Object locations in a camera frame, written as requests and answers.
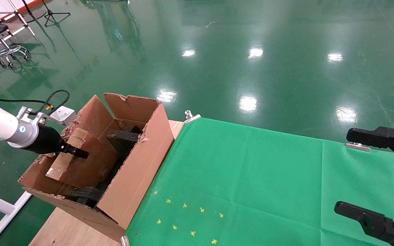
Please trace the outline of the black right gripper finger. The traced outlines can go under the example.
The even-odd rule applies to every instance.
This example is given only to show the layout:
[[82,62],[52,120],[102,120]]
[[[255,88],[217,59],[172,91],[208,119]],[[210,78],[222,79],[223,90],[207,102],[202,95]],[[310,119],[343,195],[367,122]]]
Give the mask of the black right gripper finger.
[[394,128],[380,126],[373,131],[351,128],[347,132],[346,139],[349,142],[377,148],[389,148],[394,152]]
[[335,204],[334,211],[341,216],[357,221],[367,236],[394,246],[394,221],[391,218],[343,201],[338,201]]

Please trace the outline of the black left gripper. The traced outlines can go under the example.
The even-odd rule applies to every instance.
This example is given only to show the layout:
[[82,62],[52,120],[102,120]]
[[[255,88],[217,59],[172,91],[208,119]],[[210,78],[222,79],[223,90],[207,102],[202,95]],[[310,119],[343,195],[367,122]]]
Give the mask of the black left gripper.
[[24,147],[23,150],[37,154],[49,154],[64,150],[64,153],[69,153],[83,159],[87,159],[89,156],[89,152],[64,143],[63,138],[57,130],[44,124],[38,124],[38,135],[36,139],[30,145]]

